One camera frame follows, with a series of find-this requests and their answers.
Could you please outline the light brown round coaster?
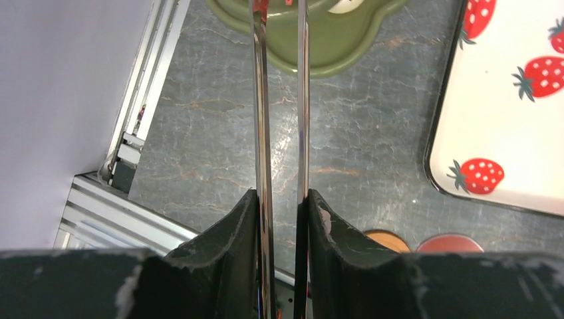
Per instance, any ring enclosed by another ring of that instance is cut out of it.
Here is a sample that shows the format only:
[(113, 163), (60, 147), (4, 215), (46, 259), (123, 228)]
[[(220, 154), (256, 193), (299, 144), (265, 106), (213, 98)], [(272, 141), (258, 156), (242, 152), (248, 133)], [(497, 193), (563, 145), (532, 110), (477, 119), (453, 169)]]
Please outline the light brown round coaster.
[(364, 234), (378, 244), (399, 253), (408, 253), (411, 251), (407, 242), (399, 235), (386, 230), (375, 229), (365, 231)]

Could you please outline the white chocolate drizzle donut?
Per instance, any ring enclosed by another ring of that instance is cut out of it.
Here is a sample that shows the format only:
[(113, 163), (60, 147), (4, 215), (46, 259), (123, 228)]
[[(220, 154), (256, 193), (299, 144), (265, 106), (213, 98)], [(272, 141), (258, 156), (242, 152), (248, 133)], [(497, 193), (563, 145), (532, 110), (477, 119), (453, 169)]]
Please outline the white chocolate drizzle donut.
[(339, 0), (333, 7), (329, 9), (333, 14), (345, 14), (358, 9), (364, 0)]

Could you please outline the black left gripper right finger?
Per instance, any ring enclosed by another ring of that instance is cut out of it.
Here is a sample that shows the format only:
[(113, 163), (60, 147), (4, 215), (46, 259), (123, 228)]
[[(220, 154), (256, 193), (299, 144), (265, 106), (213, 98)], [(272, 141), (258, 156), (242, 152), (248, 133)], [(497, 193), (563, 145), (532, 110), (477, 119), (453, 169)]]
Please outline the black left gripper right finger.
[(563, 259), (544, 253), (397, 253), (308, 194), (315, 318), (562, 318)]

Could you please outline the metal serving tongs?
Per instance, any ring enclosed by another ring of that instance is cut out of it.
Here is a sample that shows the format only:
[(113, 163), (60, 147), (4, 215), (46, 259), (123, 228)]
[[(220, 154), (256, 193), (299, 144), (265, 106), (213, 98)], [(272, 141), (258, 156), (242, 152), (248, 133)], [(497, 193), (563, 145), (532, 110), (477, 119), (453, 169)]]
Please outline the metal serving tongs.
[(259, 201), (258, 264), (260, 318), (275, 318), (277, 315), (274, 284), (271, 146), (266, 48), (268, 6), (268, 1), (249, 2), (251, 38), (253, 43), (255, 174)]

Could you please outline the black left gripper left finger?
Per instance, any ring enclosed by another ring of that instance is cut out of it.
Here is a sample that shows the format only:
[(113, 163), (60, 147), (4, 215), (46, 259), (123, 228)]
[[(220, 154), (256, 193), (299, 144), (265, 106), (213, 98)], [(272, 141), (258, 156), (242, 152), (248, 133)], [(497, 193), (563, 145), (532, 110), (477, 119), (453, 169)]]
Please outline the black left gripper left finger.
[(149, 249), (3, 251), (2, 318), (254, 318), (257, 193), (161, 257)]

